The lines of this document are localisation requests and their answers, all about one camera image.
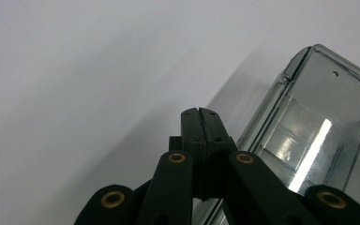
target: brass screw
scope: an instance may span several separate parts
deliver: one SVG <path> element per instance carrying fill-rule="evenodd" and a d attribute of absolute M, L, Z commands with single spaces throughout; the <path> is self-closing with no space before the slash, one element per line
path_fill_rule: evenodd
<path fill-rule="evenodd" d="M 169 161 L 173 163 L 182 163 L 186 157 L 180 153 L 173 153 L 169 156 Z"/>
<path fill-rule="evenodd" d="M 331 206 L 332 208 L 336 208 L 336 209 L 342 209 L 346 207 L 346 201 L 344 201 L 342 198 L 340 198 L 337 194 L 334 194 L 330 191 L 327 190 L 321 190 L 317 193 L 318 199 L 322 202 L 325 203 L 329 206 Z M 325 197 L 329 196 L 332 198 L 335 198 L 337 200 L 337 202 L 331 202 L 328 201 Z"/>
<path fill-rule="evenodd" d="M 246 163 L 246 164 L 249 164 L 249 163 L 252 163 L 254 161 L 254 158 L 251 157 L 250 155 L 247 155 L 247 154 L 238 154 L 236 156 L 236 159 L 242 163 Z"/>
<path fill-rule="evenodd" d="M 118 200 L 113 201 L 113 202 L 109 202 L 108 198 L 110 198 L 111 196 L 117 196 Z M 116 206 L 119 206 L 124 200 L 125 200 L 124 193 L 122 193 L 121 191 L 116 190 L 116 191 L 111 191 L 111 192 L 108 192 L 107 194 L 105 194 L 101 198 L 100 202 L 106 208 L 114 208 Z"/>

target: white surface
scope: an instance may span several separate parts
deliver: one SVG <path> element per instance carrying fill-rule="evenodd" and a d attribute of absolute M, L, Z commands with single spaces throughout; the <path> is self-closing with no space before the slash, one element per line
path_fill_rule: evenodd
<path fill-rule="evenodd" d="M 0 1 L 0 224 L 71 224 L 141 185 L 188 108 L 237 139 L 316 43 L 360 66 L 360 1 Z"/>

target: gray surface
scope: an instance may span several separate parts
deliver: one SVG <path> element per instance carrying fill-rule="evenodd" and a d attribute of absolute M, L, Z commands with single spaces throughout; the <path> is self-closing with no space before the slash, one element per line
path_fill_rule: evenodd
<path fill-rule="evenodd" d="M 0 224 L 71 224 L 139 186 L 187 108 L 237 140 L 315 43 L 360 66 L 360 2 L 0 1 Z"/>

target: transparent plastic container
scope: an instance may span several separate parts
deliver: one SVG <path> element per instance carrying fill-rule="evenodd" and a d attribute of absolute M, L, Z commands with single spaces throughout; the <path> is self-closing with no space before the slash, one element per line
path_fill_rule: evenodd
<path fill-rule="evenodd" d="M 237 145 L 294 192 L 324 184 L 360 203 L 360 68 L 322 45 L 304 49 Z"/>

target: black mechanical arm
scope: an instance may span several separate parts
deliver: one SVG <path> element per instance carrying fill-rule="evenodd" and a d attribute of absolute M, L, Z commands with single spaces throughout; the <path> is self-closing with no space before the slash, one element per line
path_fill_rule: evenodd
<path fill-rule="evenodd" d="M 217 113 L 181 114 L 181 136 L 170 137 L 154 177 L 135 190 L 112 185 L 96 192 L 75 224 L 186 225 L 192 198 L 223 200 L 230 224 L 360 224 L 360 204 L 342 191 L 288 190 L 256 155 L 238 151 Z"/>

